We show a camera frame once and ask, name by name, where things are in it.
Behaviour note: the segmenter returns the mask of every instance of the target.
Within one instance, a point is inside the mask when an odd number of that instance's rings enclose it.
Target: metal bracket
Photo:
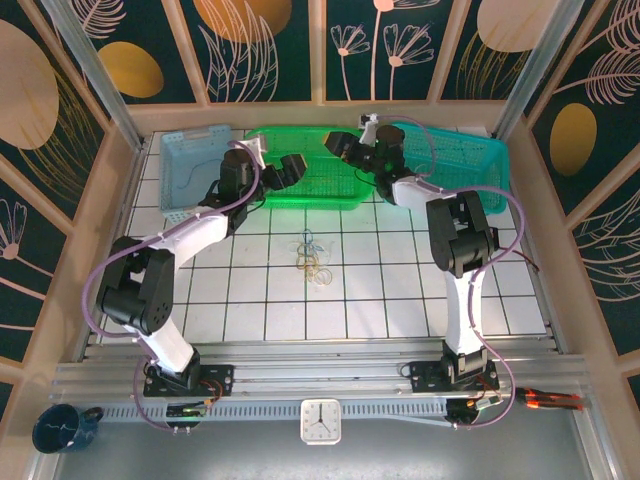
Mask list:
[[[155,369],[149,368],[149,373],[144,383],[143,395],[146,398],[158,397],[211,397],[211,390],[207,383],[214,388],[217,383],[222,385],[222,396],[228,397],[233,390],[233,365],[201,365],[198,385],[192,392],[181,390],[174,392],[167,383],[158,377]]]
[[[408,364],[411,388],[413,393],[446,393],[446,392],[477,392],[486,389],[486,386],[478,379],[478,376],[489,385],[498,390],[500,382],[496,366],[487,361],[484,373],[474,376],[469,382],[451,383],[440,361],[435,362],[411,362]]]

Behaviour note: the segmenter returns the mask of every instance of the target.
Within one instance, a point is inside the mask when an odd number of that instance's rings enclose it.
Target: table surface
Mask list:
[[[234,130],[240,139],[244,130]],[[156,234],[170,224],[158,209],[159,144],[154,134],[138,184],[127,235]],[[509,210],[488,217],[501,245],[516,236]],[[291,250],[302,231],[327,251],[329,285],[305,281]],[[487,272],[482,289],[486,336],[545,335],[525,261],[511,254]],[[211,245],[180,269],[172,319],[196,344],[443,337],[447,301],[433,263],[425,214],[372,195],[352,211],[269,210],[251,213],[236,235]],[[106,320],[109,331],[122,327]],[[95,338],[102,343],[128,339]]]

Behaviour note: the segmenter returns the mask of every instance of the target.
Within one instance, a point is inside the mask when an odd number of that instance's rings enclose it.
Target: clock face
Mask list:
[[[335,445],[342,436],[340,402],[305,400],[301,405],[300,437],[309,445]]]

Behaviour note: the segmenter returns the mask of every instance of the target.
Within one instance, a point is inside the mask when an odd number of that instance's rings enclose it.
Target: teal basket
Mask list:
[[[307,162],[302,180],[292,187],[271,191],[266,196],[267,208],[298,208],[313,210],[353,210],[369,198],[373,187],[358,180],[355,169],[335,157],[324,146],[330,132],[350,132],[358,137],[361,132],[340,127],[262,127],[247,133],[245,138],[263,135],[267,152],[266,164],[282,168],[280,158],[300,153]],[[359,172],[362,180],[373,177]]]
[[[431,148],[417,125],[394,123],[405,132],[405,165],[416,173],[431,168]],[[428,128],[436,146],[436,169],[426,181],[442,188],[490,185],[509,190],[509,152],[500,140]],[[486,213],[501,213],[507,199],[497,193],[478,192]]]
[[[171,223],[189,218],[229,150],[229,125],[165,133],[160,145],[160,211]]]

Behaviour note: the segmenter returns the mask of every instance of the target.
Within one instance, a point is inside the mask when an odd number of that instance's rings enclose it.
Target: mug handle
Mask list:
[[[82,413],[82,417],[88,422],[99,422],[104,417],[104,410],[102,407],[93,407],[89,410],[85,410]]]

